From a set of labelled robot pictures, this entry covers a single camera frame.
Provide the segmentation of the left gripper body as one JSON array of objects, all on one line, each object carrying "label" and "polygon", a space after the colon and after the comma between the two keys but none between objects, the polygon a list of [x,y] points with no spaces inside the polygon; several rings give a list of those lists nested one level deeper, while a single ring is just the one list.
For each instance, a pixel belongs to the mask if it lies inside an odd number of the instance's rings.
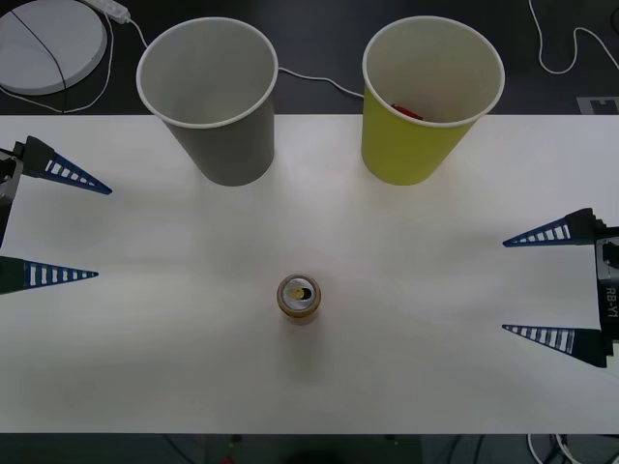
[{"label": "left gripper body", "polygon": [[23,173],[23,144],[16,142],[9,151],[1,149],[1,237],[3,244],[8,221],[16,197],[20,177]]}]

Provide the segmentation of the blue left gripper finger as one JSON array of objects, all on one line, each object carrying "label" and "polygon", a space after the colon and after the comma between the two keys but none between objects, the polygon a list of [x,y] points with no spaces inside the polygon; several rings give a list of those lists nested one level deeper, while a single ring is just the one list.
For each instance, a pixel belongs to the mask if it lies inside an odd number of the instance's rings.
[{"label": "blue left gripper finger", "polygon": [[77,282],[94,278],[98,275],[94,271],[2,256],[1,294],[6,295],[19,291]]},{"label": "blue left gripper finger", "polygon": [[40,139],[29,135],[23,145],[23,173],[34,178],[110,195],[112,189],[59,155]]}]

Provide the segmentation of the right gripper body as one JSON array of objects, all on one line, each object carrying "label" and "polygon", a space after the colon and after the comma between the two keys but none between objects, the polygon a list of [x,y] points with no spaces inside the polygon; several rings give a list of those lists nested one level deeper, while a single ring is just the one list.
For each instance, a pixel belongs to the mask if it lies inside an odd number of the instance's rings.
[{"label": "right gripper body", "polygon": [[618,227],[596,230],[595,262],[599,319],[604,352],[613,355],[618,341]]}]

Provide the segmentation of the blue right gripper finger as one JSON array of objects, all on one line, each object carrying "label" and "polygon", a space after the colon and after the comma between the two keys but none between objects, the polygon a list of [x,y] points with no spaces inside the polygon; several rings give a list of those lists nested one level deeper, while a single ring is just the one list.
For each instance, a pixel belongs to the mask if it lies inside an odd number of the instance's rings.
[{"label": "blue right gripper finger", "polygon": [[606,368],[607,354],[600,330],[502,325],[511,334],[598,368]]},{"label": "blue right gripper finger", "polygon": [[605,224],[591,208],[572,212],[557,220],[518,234],[503,242],[504,247],[583,246],[595,242],[596,231]]}]

